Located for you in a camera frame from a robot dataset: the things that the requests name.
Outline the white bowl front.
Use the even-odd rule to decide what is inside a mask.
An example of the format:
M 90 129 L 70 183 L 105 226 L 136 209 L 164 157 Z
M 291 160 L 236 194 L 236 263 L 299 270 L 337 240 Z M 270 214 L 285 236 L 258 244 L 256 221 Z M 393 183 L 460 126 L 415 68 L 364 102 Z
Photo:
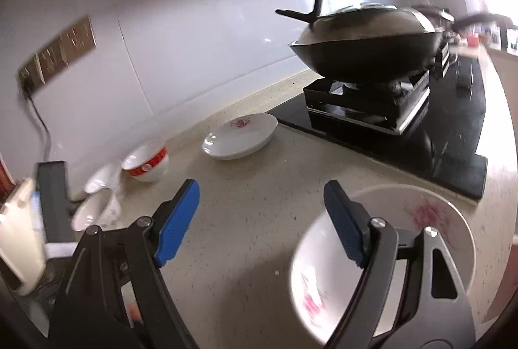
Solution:
M 87 197 L 77 208 L 71 220 L 74 231 L 85 231 L 96 224 L 104 231 L 119 228 L 121 206 L 115 193 L 103 188 Z

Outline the large white floral plate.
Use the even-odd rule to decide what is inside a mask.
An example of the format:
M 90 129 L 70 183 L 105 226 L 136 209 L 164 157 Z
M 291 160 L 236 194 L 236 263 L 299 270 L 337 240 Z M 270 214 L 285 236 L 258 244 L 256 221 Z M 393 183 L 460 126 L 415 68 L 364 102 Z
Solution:
M 410 185 L 348 196 L 324 211 L 292 257 L 291 303 L 326 348 L 470 348 L 475 245 L 460 211 Z

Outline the red banded white bowl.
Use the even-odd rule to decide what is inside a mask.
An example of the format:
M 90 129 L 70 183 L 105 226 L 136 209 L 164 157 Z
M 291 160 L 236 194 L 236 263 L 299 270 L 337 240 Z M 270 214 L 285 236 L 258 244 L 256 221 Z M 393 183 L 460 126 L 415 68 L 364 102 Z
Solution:
M 159 182 L 169 170 L 169 152 L 161 142 L 147 142 L 122 162 L 122 170 L 138 182 Z

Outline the medium white floral plate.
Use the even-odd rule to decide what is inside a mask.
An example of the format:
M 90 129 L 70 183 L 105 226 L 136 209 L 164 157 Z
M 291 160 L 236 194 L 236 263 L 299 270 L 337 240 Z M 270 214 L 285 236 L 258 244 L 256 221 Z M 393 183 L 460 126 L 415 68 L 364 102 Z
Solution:
M 465 289 L 471 287 L 476 264 L 474 239 L 451 202 L 424 188 L 399 184 L 367 188 L 351 199 L 396 228 L 421 231 L 433 226 L 439 230 Z M 304 244 L 308 258 L 302 274 L 302 308 L 308 329 L 324 344 L 348 307 L 362 270 L 346 255 L 327 212 L 313 222 Z

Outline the white box appliance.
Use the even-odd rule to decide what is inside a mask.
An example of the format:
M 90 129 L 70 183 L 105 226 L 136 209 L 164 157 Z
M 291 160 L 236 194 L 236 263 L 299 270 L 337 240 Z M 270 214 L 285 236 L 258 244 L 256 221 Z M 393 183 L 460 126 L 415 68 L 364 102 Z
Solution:
M 32 210 L 35 180 L 28 177 L 1 205 L 1 258 L 20 282 L 14 291 L 30 294 L 45 269 L 41 225 Z

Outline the black glass gas stove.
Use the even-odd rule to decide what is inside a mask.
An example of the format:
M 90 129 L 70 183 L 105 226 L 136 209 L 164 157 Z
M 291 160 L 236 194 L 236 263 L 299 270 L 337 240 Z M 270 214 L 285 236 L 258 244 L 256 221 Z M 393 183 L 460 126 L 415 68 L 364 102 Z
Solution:
M 459 55 L 445 77 L 431 80 L 430 95 L 400 135 L 338 119 L 312 120 L 302 94 L 269 110 L 280 124 L 362 153 L 478 201 L 487 158 L 478 146 L 486 115 L 479 59 Z

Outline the black wok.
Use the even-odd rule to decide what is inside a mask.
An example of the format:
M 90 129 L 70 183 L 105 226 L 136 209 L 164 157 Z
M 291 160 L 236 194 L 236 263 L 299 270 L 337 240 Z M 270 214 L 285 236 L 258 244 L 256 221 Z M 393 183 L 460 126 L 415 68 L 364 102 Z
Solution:
M 480 12 L 456 19 L 449 28 L 433 33 L 404 34 L 385 38 L 337 40 L 300 45 L 291 50 L 315 73 L 342 83 L 390 83 L 414 71 L 427 68 L 448 32 L 468 26 L 496 23 L 504 30 L 517 26 L 506 16 Z

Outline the steel wok lid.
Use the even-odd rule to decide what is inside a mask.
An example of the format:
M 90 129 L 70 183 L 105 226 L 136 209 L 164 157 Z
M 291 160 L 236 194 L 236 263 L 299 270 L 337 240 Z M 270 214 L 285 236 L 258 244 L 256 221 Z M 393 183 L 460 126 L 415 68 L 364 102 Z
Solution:
M 312 11 L 308 13 L 276 10 L 280 16 L 306 23 L 306 29 L 298 39 L 300 45 L 435 32 L 432 22 L 412 8 L 363 4 L 322 15 L 322 2 L 314 0 Z

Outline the gold wall socket panel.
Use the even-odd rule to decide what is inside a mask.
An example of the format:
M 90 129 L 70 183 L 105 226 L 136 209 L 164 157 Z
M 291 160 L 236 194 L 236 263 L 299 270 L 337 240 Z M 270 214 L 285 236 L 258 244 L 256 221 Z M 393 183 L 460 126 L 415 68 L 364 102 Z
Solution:
M 18 70 L 22 93 L 31 96 L 95 48 L 90 16 L 82 17 L 44 45 Z

